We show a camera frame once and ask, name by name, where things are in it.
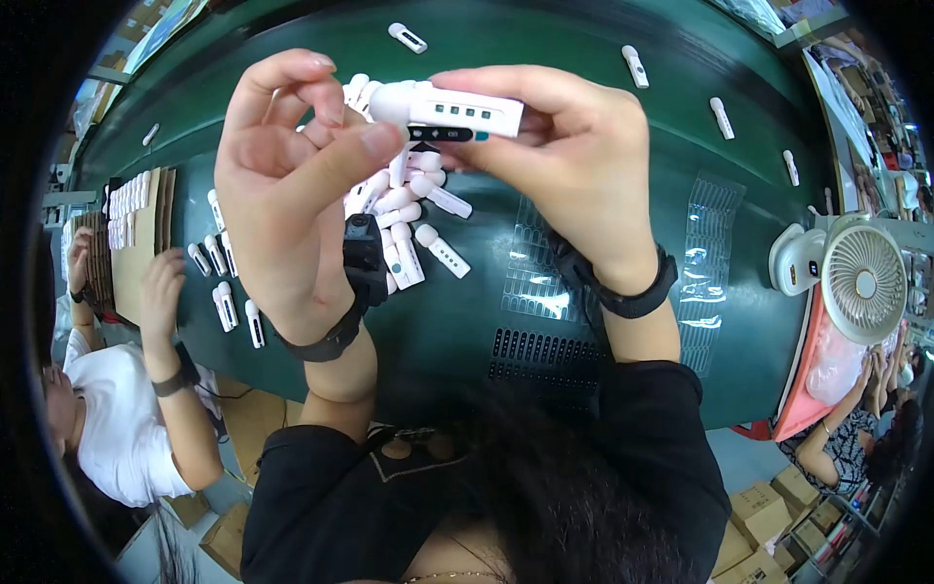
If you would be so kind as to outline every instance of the wrist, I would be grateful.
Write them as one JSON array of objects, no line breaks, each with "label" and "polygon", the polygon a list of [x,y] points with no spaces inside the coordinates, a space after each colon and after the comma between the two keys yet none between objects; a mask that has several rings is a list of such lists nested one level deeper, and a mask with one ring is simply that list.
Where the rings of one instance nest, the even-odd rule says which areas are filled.
[{"label": "wrist", "polygon": [[153,383],[171,379],[181,369],[178,352],[172,346],[172,338],[165,335],[144,335],[143,360]]},{"label": "wrist", "polygon": [[655,242],[649,239],[614,262],[594,264],[593,274],[600,284],[621,296],[638,296],[651,288],[658,277]]},{"label": "wrist", "polygon": [[328,299],[313,298],[304,309],[292,310],[266,317],[280,337],[296,347],[319,342],[353,307],[354,292],[349,282]]}]

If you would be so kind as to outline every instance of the cardboard box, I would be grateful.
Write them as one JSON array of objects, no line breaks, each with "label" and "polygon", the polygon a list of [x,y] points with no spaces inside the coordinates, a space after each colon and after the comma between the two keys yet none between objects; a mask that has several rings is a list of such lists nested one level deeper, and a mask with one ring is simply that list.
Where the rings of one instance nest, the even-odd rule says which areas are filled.
[{"label": "cardboard box", "polygon": [[817,553],[827,543],[827,536],[822,534],[810,520],[802,521],[801,525],[795,528],[795,535],[804,546],[804,551],[811,555]]},{"label": "cardboard box", "polygon": [[201,538],[201,549],[238,580],[243,554],[243,528],[247,524],[248,512],[249,506],[246,503],[237,503]]},{"label": "cardboard box", "polygon": [[742,562],[753,555],[753,549],[740,530],[731,522],[727,522],[727,530],[723,534],[723,542],[720,544],[720,551],[716,554],[716,564],[711,577],[717,577],[729,570],[739,562]]},{"label": "cardboard box", "polygon": [[791,552],[788,551],[788,548],[786,548],[784,544],[775,546],[775,555],[771,558],[775,560],[775,563],[777,563],[786,574],[796,563],[795,557],[791,555]]},{"label": "cardboard box", "polygon": [[791,529],[801,523],[820,503],[820,493],[794,464],[773,478],[771,487],[785,499],[788,515],[791,517]]},{"label": "cardboard box", "polygon": [[197,523],[211,508],[205,495],[200,491],[193,496],[182,495],[174,499],[172,497],[163,497],[163,500],[172,507],[176,519],[185,529],[191,529],[192,525]]},{"label": "cardboard box", "polygon": [[729,502],[733,506],[729,520],[752,549],[761,548],[791,524],[782,495],[764,481],[757,481],[749,489],[731,495]]},{"label": "cardboard box", "polygon": [[837,521],[843,516],[843,512],[830,501],[821,503],[814,513],[811,514],[811,521],[817,526],[817,529],[823,534],[829,534],[837,525]]},{"label": "cardboard box", "polygon": [[240,473],[250,487],[256,487],[256,479],[260,475],[256,462],[266,438],[276,430],[296,423],[302,413],[302,404],[260,390],[244,393],[249,387],[243,383],[221,375],[217,378],[220,395],[243,395],[239,399],[221,399],[220,409]]},{"label": "cardboard box", "polygon": [[786,584],[787,581],[785,570],[765,549],[714,578],[714,584]]}]

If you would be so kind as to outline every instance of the fingernail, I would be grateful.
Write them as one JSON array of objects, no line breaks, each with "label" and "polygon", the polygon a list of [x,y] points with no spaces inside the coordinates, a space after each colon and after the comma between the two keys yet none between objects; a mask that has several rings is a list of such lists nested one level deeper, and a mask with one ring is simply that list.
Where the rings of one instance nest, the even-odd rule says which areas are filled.
[{"label": "fingernail", "polygon": [[337,69],[337,65],[334,64],[334,61],[324,55],[315,55],[311,62],[319,67],[330,67],[331,69]]},{"label": "fingernail", "polygon": [[340,109],[332,110],[330,107],[324,112],[324,117],[328,119],[331,126],[339,128],[344,125],[344,105]]},{"label": "fingernail", "polygon": [[398,130],[391,124],[372,124],[361,136],[363,146],[374,158],[387,158],[399,151]]}]

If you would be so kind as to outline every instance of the desk fan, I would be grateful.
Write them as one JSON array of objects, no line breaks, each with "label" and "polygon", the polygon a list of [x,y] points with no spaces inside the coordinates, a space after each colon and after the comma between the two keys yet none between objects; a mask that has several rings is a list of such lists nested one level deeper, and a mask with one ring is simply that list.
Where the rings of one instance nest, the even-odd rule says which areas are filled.
[{"label": "desk fan", "polygon": [[899,326],[908,294],[887,221],[857,212],[818,215],[815,223],[825,222],[826,230],[792,223],[769,252],[772,287],[795,296],[821,282],[824,307],[844,336],[860,345],[882,342]]}]

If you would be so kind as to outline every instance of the black t-shirt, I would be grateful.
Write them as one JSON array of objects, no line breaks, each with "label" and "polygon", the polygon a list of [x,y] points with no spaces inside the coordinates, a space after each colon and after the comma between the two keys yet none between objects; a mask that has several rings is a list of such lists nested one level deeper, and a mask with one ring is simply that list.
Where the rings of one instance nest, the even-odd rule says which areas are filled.
[{"label": "black t-shirt", "polygon": [[[701,397],[683,365],[618,363],[602,381],[591,434],[674,535],[684,582],[711,574],[730,512]],[[442,518],[464,510],[450,483],[469,459],[430,439],[403,450],[366,451],[322,426],[270,435],[244,531],[244,582],[399,581]]]}]

